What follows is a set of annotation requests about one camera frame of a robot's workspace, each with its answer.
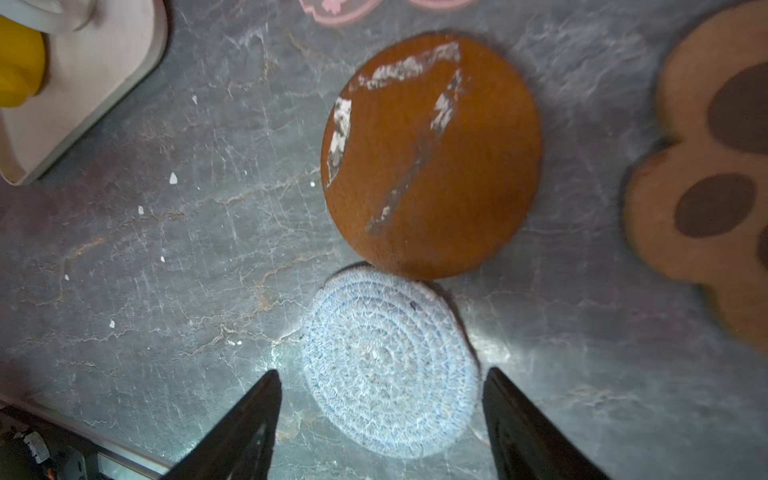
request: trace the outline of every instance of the dark brown oval spot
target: dark brown oval spot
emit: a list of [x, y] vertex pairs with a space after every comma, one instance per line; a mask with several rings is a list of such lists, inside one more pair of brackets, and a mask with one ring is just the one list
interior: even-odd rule
[[725, 82], [708, 116], [710, 131], [720, 143], [768, 154], [768, 63], [753, 65]]
[[730, 232], [750, 214], [757, 187], [742, 174], [718, 174], [689, 188], [677, 202], [674, 226], [687, 237]]
[[757, 258], [768, 270], [768, 225], [760, 232], [760, 237], [757, 239]]

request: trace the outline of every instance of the yellow lemon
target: yellow lemon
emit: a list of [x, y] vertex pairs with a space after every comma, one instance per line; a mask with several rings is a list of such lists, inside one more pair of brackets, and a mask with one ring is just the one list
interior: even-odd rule
[[0, 16], [0, 107], [17, 107], [35, 94], [44, 70], [42, 34]]

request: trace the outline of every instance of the white cup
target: white cup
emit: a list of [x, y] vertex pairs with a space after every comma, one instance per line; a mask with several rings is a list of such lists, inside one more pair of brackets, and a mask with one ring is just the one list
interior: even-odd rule
[[0, 15], [34, 30], [57, 34], [88, 23], [95, 5], [96, 0], [0, 0]]

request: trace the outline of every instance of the marble tabletop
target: marble tabletop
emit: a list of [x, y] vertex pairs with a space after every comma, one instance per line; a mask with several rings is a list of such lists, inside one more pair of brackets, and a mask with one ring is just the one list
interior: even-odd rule
[[617, 480], [766, 475], [768, 358], [620, 222], [628, 171], [664, 144], [661, 62], [730, 2], [388, 0], [331, 29], [296, 0], [166, 1], [157, 70], [41, 180], [0, 186], [0, 390], [178, 460], [277, 368], [271, 478], [494, 478], [480, 410], [442, 454], [383, 458], [323, 417], [298, 359], [308, 301], [359, 260], [323, 201], [329, 110], [378, 50], [451, 29], [523, 74], [545, 138], [524, 226], [439, 282], [484, 368]]

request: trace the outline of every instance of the white speck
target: white speck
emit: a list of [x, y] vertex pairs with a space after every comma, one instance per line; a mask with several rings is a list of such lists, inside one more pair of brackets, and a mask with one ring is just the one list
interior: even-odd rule
[[349, 138], [349, 131], [352, 130], [352, 101], [338, 97], [333, 109], [333, 121], [336, 123], [336, 129], [331, 137], [331, 148], [328, 153], [328, 184], [333, 182], [339, 173], [341, 158], [344, 155], [346, 139]]
[[429, 70], [438, 60], [448, 60], [457, 62], [462, 59], [458, 51], [458, 42], [452, 41], [425, 51], [420, 55], [413, 55], [405, 60], [397, 61], [389, 65], [378, 67], [371, 75], [371, 78], [365, 78], [360, 75], [357, 83], [369, 90], [385, 87], [392, 81], [403, 81], [407, 78], [418, 77]]
[[453, 118], [453, 110], [456, 106], [456, 101], [458, 100], [458, 89], [461, 84], [462, 71], [456, 70], [456, 73], [453, 74], [453, 78], [451, 78], [451, 83], [448, 84], [448, 87], [437, 98], [437, 102], [435, 102], [436, 115], [433, 116], [432, 123], [429, 124], [429, 127], [440, 134], [445, 131], [445, 128], [448, 127], [448, 123]]

